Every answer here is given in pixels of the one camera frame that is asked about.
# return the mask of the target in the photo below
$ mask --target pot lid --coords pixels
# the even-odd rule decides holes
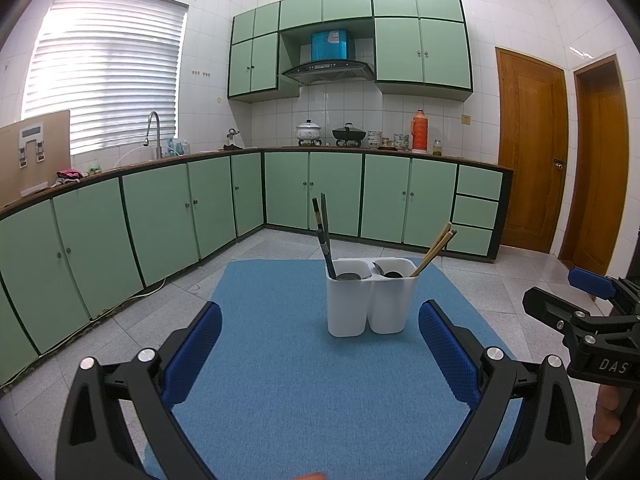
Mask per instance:
[[[309,129],[309,130],[319,130],[320,126],[318,126],[316,123],[312,123],[311,119],[307,119],[306,123],[300,124],[300,126],[297,126],[297,128],[304,128],[304,129]]]
[[[336,128],[334,130],[334,132],[361,132],[361,133],[363,133],[364,131],[359,129],[359,128],[355,128],[353,126],[353,123],[346,123],[343,127]]]

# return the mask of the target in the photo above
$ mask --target window blind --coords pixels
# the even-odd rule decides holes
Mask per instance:
[[[161,138],[176,136],[186,13],[169,0],[54,0],[31,58],[22,118],[71,110],[72,154],[142,142],[152,110]]]

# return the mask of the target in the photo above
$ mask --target white tiled wall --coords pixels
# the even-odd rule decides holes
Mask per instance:
[[[558,254],[566,228],[575,183],[577,106],[573,71],[616,54],[622,72],[629,123],[629,176],[625,209],[608,274],[625,276],[640,226],[640,54],[606,0],[549,0],[558,20],[569,71],[569,160],[562,209],[552,252]]]
[[[33,0],[8,41],[0,51],[0,125],[20,120],[22,92],[31,53],[40,24],[53,0]],[[231,20],[243,10],[254,8],[257,0],[177,0],[189,4],[186,33],[182,48],[180,87],[178,92],[178,134],[191,143],[191,150],[215,150],[221,147],[226,132],[240,130],[244,142],[251,139],[251,107],[228,102],[228,71]],[[199,70],[200,75],[193,75]],[[242,139],[236,136],[236,143]],[[108,148],[76,155],[73,163],[84,170],[98,161],[103,169],[114,163],[135,145]],[[136,150],[121,164],[154,158],[152,147]]]
[[[276,0],[258,0],[266,4]],[[302,89],[297,99],[254,104],[254,144],[295,143],[294,128],[306,118],[331,129],[351,121],[364,130],[409,133],[418,108],[430,120],[429,144],[441,139],[443,153],[497,162],[499,142],[498,73],[495,47],[501,46],[566,67],[562,39],[549,0],[462,0],[471,40],[474,94],[464,103],[383,96],[373,83],[337,83]],[[463,125],[460,115],[472,117]]]

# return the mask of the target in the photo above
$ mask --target plastic bottle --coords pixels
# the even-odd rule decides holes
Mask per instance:
[[[418,110],[414,118],[411,119],[411,134],[414,138],[412,142],[413,150],[427,150],[427,129],[429,120],[422,110]]]

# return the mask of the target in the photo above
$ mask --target doorway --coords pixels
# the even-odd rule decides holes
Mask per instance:
[[[513,169],[500,243],[548,253],[556,232],[569,117],[564,71],[496,48],[500,83],[498,164]]]
[[[604,275],[625,206],[629,134],[616,56],[575,72],[578,157],[560,259]]]

